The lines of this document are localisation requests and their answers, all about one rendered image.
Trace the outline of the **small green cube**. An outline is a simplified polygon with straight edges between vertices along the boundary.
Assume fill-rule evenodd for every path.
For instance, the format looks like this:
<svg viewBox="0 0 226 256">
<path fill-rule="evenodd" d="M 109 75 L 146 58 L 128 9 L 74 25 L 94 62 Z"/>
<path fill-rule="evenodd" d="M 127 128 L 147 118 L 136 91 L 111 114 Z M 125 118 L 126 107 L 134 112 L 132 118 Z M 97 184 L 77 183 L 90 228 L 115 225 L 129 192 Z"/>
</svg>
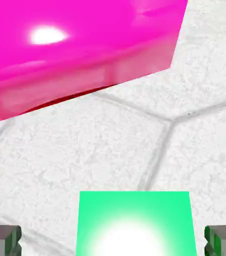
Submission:
<svg viewBox="0 0 226 256">
<path fill-rule="evenodd" d="M 76 256 L 197 256 L 187 191 L 82 191 Z"/>
</svg>

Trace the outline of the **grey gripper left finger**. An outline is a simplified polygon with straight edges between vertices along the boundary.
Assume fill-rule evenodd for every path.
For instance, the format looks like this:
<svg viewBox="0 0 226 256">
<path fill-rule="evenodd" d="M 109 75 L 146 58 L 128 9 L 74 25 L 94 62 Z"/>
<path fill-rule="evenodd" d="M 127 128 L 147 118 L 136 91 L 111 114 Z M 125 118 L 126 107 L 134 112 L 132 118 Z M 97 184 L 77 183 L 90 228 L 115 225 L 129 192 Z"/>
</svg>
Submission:
<svg viewBox="0 0 226 256">
<path fill-rule="evenodd" d="M 0 256 L 22 256 L 21 237 L 19 225 L 0 225 Z"/>
</svg>

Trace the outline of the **large pink box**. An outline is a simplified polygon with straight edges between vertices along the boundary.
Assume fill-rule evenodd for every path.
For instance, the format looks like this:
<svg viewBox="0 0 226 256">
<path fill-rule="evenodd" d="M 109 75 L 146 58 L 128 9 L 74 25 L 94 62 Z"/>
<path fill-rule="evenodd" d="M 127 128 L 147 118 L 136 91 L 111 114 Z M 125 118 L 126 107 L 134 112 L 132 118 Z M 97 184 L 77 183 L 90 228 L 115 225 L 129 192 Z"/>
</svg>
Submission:
<svg viewBox="0 0 226 256">
<path fill-rule="evenodd" d="M 171 66 L 188 0 L 0 0 L 0 121 Z"/>
</svg>

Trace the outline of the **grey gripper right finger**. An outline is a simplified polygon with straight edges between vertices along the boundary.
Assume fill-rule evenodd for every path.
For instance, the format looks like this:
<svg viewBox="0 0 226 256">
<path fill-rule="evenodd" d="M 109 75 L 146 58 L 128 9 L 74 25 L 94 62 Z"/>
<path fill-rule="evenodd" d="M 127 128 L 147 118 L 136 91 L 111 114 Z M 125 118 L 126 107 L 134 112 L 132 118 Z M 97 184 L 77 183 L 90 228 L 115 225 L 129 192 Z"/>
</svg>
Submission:
<svg viewBox="0 0 226 256">
<path fill-rule="evenodd" d="M 207 225 L 204 237 L 204 256 L 226 256 L 226 225 Z"/>
</svg>

